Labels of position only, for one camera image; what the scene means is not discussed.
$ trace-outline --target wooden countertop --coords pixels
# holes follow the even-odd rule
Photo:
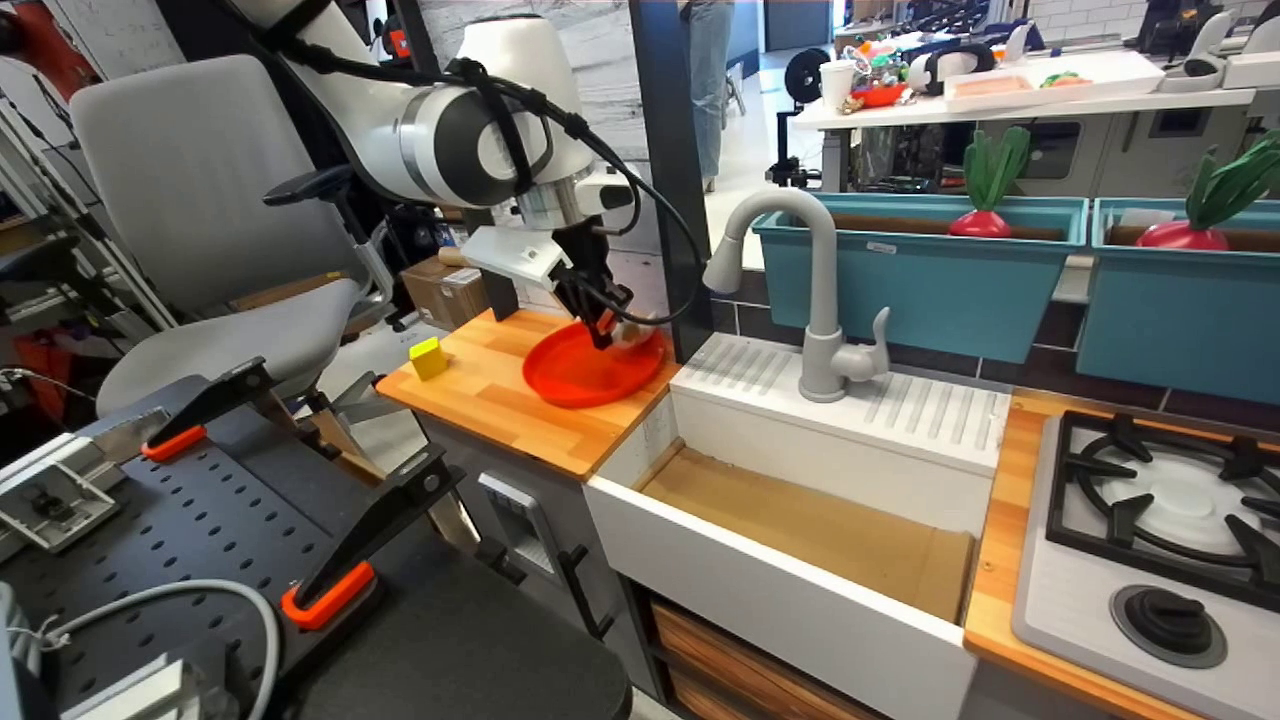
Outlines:
[[[667,390],[676,358],[646,390],[599,408],[556,408],[524,382],[524,355],[567,314],[517,310],[504,325],[492,310],[445,337],[448,366],[419,378],[410,363],[378,382],[380,397],[492,443],[536,454],[574,481],[592,481],[610,450]]]
[[[965,644],[985,658],[1022,667],[1052,687],[1086,694],[1087,702],[1099,702],[1119,716],[1161,716],[1161,720],[1194,716],[1177,702],[1163,702],[1147,692],[1097,676],[1052,650],[1029,649],[1025,638],[1013,634],[1013,599],[1017,599],[1017,579],[1025,564],[1025,526],[1032,508],[1039,433],[1047,416],[1062,416],[1068,408],[1087,412],[1086,400],[1047,397],[1047,390],[1017,390],[1013,400],[1000,468],[994,483],[988,526],[985,526],[972,587],[968,587]]]

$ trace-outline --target gray chair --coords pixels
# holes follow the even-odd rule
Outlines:
[[[266,203],[316,172],[267,72],[254,57],[171,65],[76,91],[71,118],[124,254],[194,321],[142,339],[98,408],[254,355],[267,358],[277,397],[307,390],[370,294],[370,263],[336,206]],[[331,280],[233,310],[238,294],[316,276]]]

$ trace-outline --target gas stove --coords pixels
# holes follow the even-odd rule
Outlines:
[[[1203,716],[1280,711],[1280,454],[1247,436],[1044,428],[1017,634]]]

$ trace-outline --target white sink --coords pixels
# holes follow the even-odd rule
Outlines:
[[[646,491],[676,443],[980,535],[1008,390],[895,372],[841,402],[801,400],[801,348],[713,337],[667,400],[592,474],[610,564],[887,716],[959,716],[965,627]]]

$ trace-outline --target potted plant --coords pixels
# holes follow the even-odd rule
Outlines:
[[[1032,155],[1029,129],[1005,129],[1000,141],[988,137],[985,129],[972,130],[972,144],[965,147],[965,193],[972,212],[952,220],[952,234],[980,234],[980,240],[1013,234],[1013,228],[995,206],[1013,193],[1017,175],[1029,169],[1029,155]]]
[[[1228,234],[1217,232],[1225,220],[1269,194],[1280,180],[1280,130],[1258,141],[1228,165],[1200,165],[1195,189],[1180,220],[1152,224],[1136,243],[1140,248],[1203,248],[1225,251]]]

